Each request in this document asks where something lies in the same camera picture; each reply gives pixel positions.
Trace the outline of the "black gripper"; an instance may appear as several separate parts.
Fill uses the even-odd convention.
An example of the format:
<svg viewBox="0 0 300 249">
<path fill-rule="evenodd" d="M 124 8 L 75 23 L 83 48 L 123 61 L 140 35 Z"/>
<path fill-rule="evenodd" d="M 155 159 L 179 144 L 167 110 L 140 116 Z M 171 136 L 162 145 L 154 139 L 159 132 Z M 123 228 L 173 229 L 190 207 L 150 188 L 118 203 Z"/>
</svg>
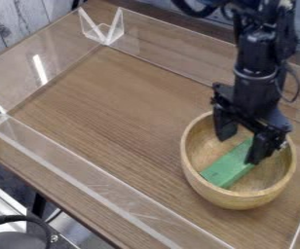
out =
<svg viewBox="0 0 300 249">
<path fill-rule="evenodd" d="M 258 164 L 270 157 L 285 143 L 291 124 L 277 108 L 279 87 L 275 79 L 249 81 L 235 77 L 234 85 L 213 83 L 215 134 L 221 141 L 235 135 L 238 126 L 254 134 L 245 158 L 246 163 Z"/>
</svg>

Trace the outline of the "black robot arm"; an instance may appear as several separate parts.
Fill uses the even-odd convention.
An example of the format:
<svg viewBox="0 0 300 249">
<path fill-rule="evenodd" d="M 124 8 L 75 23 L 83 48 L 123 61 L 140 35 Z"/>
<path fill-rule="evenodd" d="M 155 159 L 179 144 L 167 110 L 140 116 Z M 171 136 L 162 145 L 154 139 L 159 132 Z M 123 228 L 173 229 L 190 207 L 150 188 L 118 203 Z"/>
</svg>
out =
<svg viewBox="0 0 300 249">
<path fill-rule="evenodd" d="M 186 0 L 173 0 L 181 11 L 205 18 L 223 13 L 233 22 L 237 60 L 234 83 L 213 84 L 214 126 L 225 141 L 242 126 L 253 132 L 245 161 L 257 164 L 286 143 L 289 119 L 278 109 L 286 77 L 294 74 L 287 59 L 295 54 L 295 0 L 198 0 L 195 10 Z"/>
</svg>

